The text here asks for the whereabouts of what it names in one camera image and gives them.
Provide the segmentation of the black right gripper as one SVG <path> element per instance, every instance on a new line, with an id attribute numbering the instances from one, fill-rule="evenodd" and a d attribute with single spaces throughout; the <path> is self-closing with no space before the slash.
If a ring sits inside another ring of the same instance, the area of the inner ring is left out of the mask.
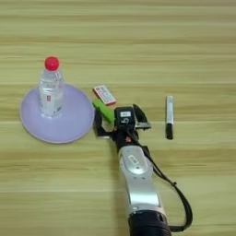
<path id="1" fill-rule="evenodd" d="M 100 109 L 97 109 L 95 111 L 95 117 L 94 117 L 94 128 L 97 133 L 97 136 L 110 138 L 115 143 L 117 150 L 120 150 L 121 148 L 126 146 L 140 147 L 137 130 L 150 129 L 151 124 L 147 123 L 148 118 L 138 105 L 134 104 L 133 108 L 136 115 L 136 119 L 138 121 L 135 127 L 134 128 L 126 127 L 125 129 L 119 129 L 117 126 L 115 126 L 111 132 L 106 131 L 102 127 L 101 112 Z"/>

